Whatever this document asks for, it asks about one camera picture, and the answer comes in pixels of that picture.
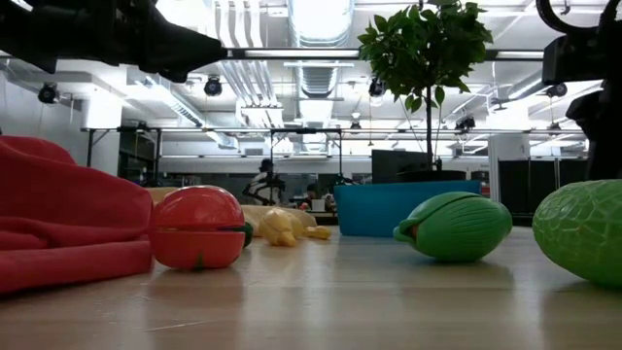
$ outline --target blue bin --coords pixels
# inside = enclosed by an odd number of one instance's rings
[[[479,181],[339,186],[335,200],[341,234],[393,237],[393,229],[424,201],[448,192],[481,194]]]

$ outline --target green leaves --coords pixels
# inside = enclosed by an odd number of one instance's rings
[[[381,33],[387,31],[388,23],[384,17],[374,15],[373,21],[374,23],[376,23],[376,28],[378,28],[378,31],[380,31]]]
[[[406,105],[406,109],[409,110],[410,113],[415,113],[419,111],[421,105],[424,103],[424,100],[421,97],[415,98],[413,95],[409,95],[406,97],[406,102],[404,103]]]
[[[362,34],[362,35],[359,35],[358,39],[363,44],[369,44],[373,40],[373,36],[369,34]]]
[[[436,19],[436,14],[432,10],[424,10],[421,13],[421,17],[427,19],[428,21],[434,21]]]
[[[476,3],[428,3],[436,10],[420,11],[414,5],[391,17],[374,16],[359,36],[361,58],[370,62],[373,74],[393,93],[394,102],[405,97],[404,106],[411,113],[424,103],[442,106],[444,88],[469,92],[463,78],[474,64],[486,59],[486,43],[493,41],[491,32],[477,20],[482,10]],[[432,87],[428,101],[423,91]]]
[[[411,6],[408,11],[408,18],[410,19],[419,19],[419,7]]]

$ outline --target security camera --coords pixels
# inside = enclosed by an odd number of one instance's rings
[[[386,85],[379,78],[375,77],[369,85],[369,95],[371,97],[381,97],[387,91]]]
[[[550,87],[544,91],[544,94],[546,94],[549,98],[563,97],[567,93],[568,93],[568,87],[564,83],[557,84],[556,86]]]
[[[44,83],[43,87],[39,90],[38,97],[39,101],[45,104],[58,103],[60,94],[58,93],[58,89],[56,89],[56,83]]]
[[[223,92],[223,85],[221,84],[221,78],[217,76],[209,77],[205,87],[203,88],[205,94],[208,96],[218,96]]]

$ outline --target person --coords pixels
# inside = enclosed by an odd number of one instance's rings
[[[284,189],[285,183],[274,175],[274,164],[267,158],[261,161],[259,174],[246,186],[243,194],[252,197],[256,205],[279,205]]]
[[[328,193],[322,196],[324,200],[325,210],[329,213],[335,213],[337,211],[337,204],[334,200],[334,186],[328,188]]]
[[[315,184],[311,184],[307,186],[307,197],[302,200],[300,203],[301,210],[309,210],[313,207],[313,199],[317,199],[318,195],[316,194]]]

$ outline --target computer monitor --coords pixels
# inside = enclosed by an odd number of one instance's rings
[[[371,151],[371,180],[374,184],[400,182],[398,173],[427,169],[427,154],[406,151]]]

